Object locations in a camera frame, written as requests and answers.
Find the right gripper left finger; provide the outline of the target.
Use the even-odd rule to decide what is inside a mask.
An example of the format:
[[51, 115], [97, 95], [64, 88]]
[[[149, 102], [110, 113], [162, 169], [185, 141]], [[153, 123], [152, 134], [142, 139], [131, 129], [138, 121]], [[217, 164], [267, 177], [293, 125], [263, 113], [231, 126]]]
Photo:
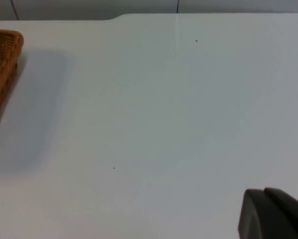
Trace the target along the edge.
[[244, 192], [238, 224], [241, 239], [298, 239], [298, 233], [264, 190]]

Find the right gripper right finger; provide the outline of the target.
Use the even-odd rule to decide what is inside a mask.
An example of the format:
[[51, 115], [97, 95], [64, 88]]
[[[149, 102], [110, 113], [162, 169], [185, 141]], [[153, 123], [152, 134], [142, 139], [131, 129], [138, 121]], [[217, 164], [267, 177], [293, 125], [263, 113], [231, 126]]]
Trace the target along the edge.
[[298, 200], [281, 189], [265, 188], [264, 192], [298, 233]]

